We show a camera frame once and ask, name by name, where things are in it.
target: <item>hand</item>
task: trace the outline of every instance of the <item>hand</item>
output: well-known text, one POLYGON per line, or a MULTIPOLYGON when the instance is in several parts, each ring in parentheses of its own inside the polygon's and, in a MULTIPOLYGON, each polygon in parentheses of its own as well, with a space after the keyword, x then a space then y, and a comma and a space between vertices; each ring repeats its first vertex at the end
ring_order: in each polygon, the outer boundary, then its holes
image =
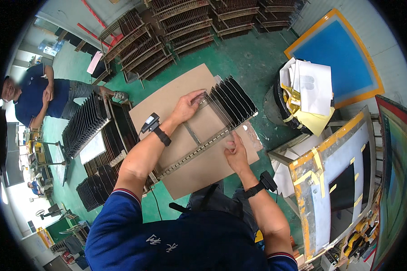
POLYGON ((49 102, 51 101, 51 94, 47 91, 47 89, 44 90, 44 93, 42 94, 42 104, 44 107, 48 107, 49 102))
POLYGON ((178 125, 188 121, 196 113, 205 91, 206 89, 195 90, 179 98, 174 111, 170 115, 172 121, 178 125))
POLYGON ((232 131, 232 135, 233 141, 227 142, 232 146, 232 148, 225 148, 224 154, 231 169, 240 175, 245 170, 250 170, 250 166, 247 161, 247 152, 246 148, 244 147, 243 140, 235 131, 232 131))
POLYGON ((50 100, 54 99, 54 87, 52 84, 48 84, 47 87, 45 88, 45 91, 47 91, 50 94, 50 100))

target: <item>person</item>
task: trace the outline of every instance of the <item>person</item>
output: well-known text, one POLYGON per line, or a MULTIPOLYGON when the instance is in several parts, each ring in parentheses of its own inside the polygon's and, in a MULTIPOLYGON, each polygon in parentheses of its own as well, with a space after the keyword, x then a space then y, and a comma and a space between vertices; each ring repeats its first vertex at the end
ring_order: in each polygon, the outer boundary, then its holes
POLYGON ((45 191, 53 187, 53 185, 47 184, 43 186, 40 182, 35 180, 33 182, 27 182, 27 187, 32 189, 33 194, 43 196, 45 194, 45 191))
MULTIPOLYGON (((195 114, 203 93, 181 97, 160 129, 170 136, 195 114)), ((242 139, 234 131, 232 136, 224 155, 247 191, 259 181, 250 170, 242 139)), ((206 203, 204 195, 213 186, 193 193, 177 220, 143 224, 143 187, 164 148, 157 134, 149 133, 122 162, 114 190, 88 234, 85 255, 91 270, 297 270, 288 221, 264 189, 248 200, 227 201, 216 184, 206 203), (254 243, 258 227, 264 251, 254 243)))
POLYGON ((27 69, 19 84, 6 76, 2 100, 14 101, 15 116, 19 122, 26 127, 39 128, 45 116, 71 119, 80 108, 74 99, 89 97, 92 91, 107 93, 119 100, 128 99, 125 92, 111 91, 104 86, 54 79, 53 67, 38 64, 27 69))

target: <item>wrist strap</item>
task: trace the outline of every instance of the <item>wrist strap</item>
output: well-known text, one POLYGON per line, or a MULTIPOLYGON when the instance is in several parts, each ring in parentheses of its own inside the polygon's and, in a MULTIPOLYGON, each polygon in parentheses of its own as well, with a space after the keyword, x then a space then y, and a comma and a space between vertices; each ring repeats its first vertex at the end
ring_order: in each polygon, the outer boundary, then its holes
POLYGON ((166 133, 164 133, 159 126, 157 126, 154 129, 155 134, 158 136, 158 138, 160 138, 160 140, 163 142, 163 144, 167 147, 170 145, 170 143, 172 142, 172 140, 170 140, 170 138, 166 135, 166 133))
POLYGON ((244 192, 244 197, 246 199, 253 197, 258 192, 260 192, 262 189, 265 189, 265 185, 262 182, 259 182, 257 185, 255 185, 254 187, 252 187, 249 190, 247 190, 246 192, 244 192))

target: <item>green epoxy floor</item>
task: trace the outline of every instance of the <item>green epoxy floor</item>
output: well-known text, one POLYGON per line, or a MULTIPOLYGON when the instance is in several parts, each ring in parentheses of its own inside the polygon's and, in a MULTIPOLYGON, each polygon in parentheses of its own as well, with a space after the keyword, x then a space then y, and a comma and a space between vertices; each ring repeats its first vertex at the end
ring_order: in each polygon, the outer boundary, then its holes
MULTIPOLYGON (((258 153, 260 160, 252 164, 251 168, 257 177, 265 170, 273 175, 274 171, 265 151, 272 150, 294 138, 298 132, 286 126, 278 126, 270 122, 263 113, 263 99, 272 86, 277 69, 283 62, 287 61, 283 50, 296 39, 293 33, 286 30, 261 35, 250 32, 247 35, 225 40, 224 42, 217 41, 218 46, 213 43, 211 47, 181 58, 180 61, 177 60, 177 65, 171 66, 151 81, 144 81, 145 89, 142 88, 140 81, 126 84, 122 73, 118 73, 105 86, 114 91, 127 92, 130 95, 130 100, 134 101, 134 105, 136 105, 160 87, 202 63, 206 64, 213 75, 220 75, 224 78, 232 74, 259 109, 259 114, 252 118, 250 122, 258 133, 264 149, 258 153)), ((54 59, 54 77, 91 83, 90 74, 86 72, 91 57, 87 53, 75 52, 74 49, 75 47, 68 42, 64 44, 54 59)), ((62 140, 62 131, 67 122, 46 117, 44 120, 45 141, 57 142, 62 140)), ((86 171, 80 162, 80 157, 77 156, 72 161, 68 169, 68 181, 64 187, 61 187, 55 171, 53 171, 53 177, 52 198, 54 202, 59 205, 63 203, 66 208, 78 214, 82 220, 88 220, 89 223, 92 223, 101 211, 102 206, 87 212, 78 197, 76 187, 87 177, 86 171)), ((225 178, 225 194, 232 196, 235 189, 240 185, 241 182, 236 174, 225 178)), ((157 197, 163 220, 178 218, 180 213, 168 207, 168 204, 173 200, 163 182, 155 186, 154 194, 157 197)), ((188 198, 189 195, 175 202, 185 206, 188 198)), ((291 235, 295 242, 302 244, 300 220, 281 197, 279 197, 278 204, 291 225, 291 235)), ((144 222, 160 220, 152 193, 148 193, 147 197, 143 198, 142 208, 144 222)))

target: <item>red pole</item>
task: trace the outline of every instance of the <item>red pole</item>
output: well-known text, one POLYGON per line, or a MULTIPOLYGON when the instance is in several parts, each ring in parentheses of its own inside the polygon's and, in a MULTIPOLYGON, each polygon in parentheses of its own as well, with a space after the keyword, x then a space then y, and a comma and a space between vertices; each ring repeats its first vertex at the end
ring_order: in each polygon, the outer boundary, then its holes
MULTIPOLYGON (((90 11, 90 13, 92 13, 92 15, 95 17, 95 19, 97 19, 97 21, 101 24, 101 26, 106 29, 107 27, 105 26, 105 24, 101 21, 101 19, 98 17, 98 15, 96 15, 96 13, 92 10, 92 8, 88 5, 88 3, 86 2, 86 0, 81 0, 83 2, 83 4, 86 6, 86 8, 88 8, 88 10, 90 11)), ((110 34, 111 37, 118 42, 118 40, 116 39, 116 37, 113 34, 110 34)))
MULTIPOLYGON (((98 39, 97 36, 95 36, 92 32, 90 32, 86 27, 84 27, 83 25, 81 25, 81 23, 77 24, 82 30, 85 30, 87 32, 87 34, 92 35, 92 37, 98 39)), ((111 45, 106 43, 106 42, 102 42, 105 46, 107 46, 109 49, 111 48, 111 45)))

